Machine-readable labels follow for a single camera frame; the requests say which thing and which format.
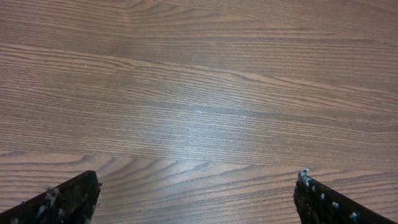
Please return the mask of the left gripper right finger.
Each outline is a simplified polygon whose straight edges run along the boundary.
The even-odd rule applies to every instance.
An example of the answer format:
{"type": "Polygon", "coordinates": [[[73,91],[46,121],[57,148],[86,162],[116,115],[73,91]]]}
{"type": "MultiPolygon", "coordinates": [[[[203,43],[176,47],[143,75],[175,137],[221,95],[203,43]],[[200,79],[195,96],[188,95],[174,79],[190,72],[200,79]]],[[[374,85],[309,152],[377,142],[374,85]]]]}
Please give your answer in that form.
{"type": "Polygon", "coordinates": [[[298,173],[294,203],[302,224],[396,224],[313,179],[298,173]]]}

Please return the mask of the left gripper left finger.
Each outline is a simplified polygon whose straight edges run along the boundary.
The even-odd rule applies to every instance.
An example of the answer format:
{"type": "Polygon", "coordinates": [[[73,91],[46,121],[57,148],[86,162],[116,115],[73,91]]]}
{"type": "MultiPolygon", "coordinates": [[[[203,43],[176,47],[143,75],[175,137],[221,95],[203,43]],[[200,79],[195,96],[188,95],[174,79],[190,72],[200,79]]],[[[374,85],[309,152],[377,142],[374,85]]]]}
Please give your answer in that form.
{"type": "Polygon", "coordinates": [[[96,172],[88,170],[1,213],[1,224],[89,224],[100,195],[96,172]]]}

